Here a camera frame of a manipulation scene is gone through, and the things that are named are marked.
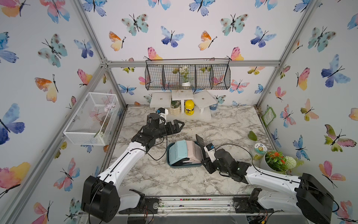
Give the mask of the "light blue calculator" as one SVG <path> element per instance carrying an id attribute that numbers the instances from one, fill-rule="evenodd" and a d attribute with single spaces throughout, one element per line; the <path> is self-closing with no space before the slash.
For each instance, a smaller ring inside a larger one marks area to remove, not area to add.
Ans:
<path id="1" fill-rule="evenodd" d="M 168 149 L 168 161 L 171 166 L 183 164 L 183 162 L 188 161 L 187 157 L 186 140 L 177 141 Z"/>

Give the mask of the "pink calculator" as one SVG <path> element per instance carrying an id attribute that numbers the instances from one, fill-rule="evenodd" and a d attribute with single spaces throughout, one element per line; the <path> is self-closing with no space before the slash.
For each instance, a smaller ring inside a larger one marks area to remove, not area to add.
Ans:
<path id="1" fill-rule="evenodd" d="M 186 141 L 188 162 L 199 164 L 202 160 L 202 152 L 199 145 L 193 141 Z"/>

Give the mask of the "dark teal storage tray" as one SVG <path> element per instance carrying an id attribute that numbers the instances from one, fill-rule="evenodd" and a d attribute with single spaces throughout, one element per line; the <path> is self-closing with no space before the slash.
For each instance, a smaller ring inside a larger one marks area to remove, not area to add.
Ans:
<path id="1" fill-rule="evenodd" d="M 171 168 L 175 168 L 175 169 L 180 169 L 180 168 L 193 168 L 193 167 L 200 167 L 202 164 L 199 163 L 199 164 L 193 164 L 193 163 L 190 163 L 188 161 L 185 161 L 183 162 L 183 164 L 179 165 L 179 166 L 171 166 L 169 164 L 169 161 L 168 161 L 168 149 L 173 145 L 174 143 L 171 143 L 169 144 L 169 146 L 167 147 L 167 164 L 171 167 Z"/>

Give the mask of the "black calculator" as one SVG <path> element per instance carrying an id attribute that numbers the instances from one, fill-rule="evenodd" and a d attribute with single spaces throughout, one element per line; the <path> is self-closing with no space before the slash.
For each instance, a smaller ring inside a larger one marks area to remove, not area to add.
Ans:
<path id="1" fill-rule="evenodd" d="M 206 145 L 204 143 L 203 138 L 201 138 L 198 134 L 196 134 L 195 136 L 196 136 L 196 141 L 197 141 L 198 145 L 200 146 L 202 153 L 205 154 L 205 152 L 206 152 L 205 146 Z"/>

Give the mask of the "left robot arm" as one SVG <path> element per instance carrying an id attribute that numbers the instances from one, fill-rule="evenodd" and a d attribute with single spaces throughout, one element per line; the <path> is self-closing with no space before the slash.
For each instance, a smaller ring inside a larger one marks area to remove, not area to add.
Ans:
<path id="1" fill-rule="evenodd" d="M 81 210 L 89 217 L 110 222 L 116 214 L 130 210 L 143 212 L 145 195 L 134 189 L 119 187 L 134 165 L 155 145 L 157 139 L 180 133 L 185 123 L 168 122 L 164 114 L 150 113 L 146 125 L 132 137 L 124 153 L 97 177 L 89 176 L 84 182 Z"/>

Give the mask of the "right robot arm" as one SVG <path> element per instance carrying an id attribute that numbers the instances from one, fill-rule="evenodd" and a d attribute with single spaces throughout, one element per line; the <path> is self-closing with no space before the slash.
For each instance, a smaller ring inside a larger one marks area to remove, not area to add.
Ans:
<path id="1" fill-rule="evenodd" d="M 209 173 L 218 171 L 238 183 L 260 186 L 252 192 L 254 202 L 264 209 L 302 214 L 314 224 L 331 223 L 335 212 L 333 195 L 312 175 L 283 175 L 236 161 L 224 149 L 201 147 L 202 164 Z"/>

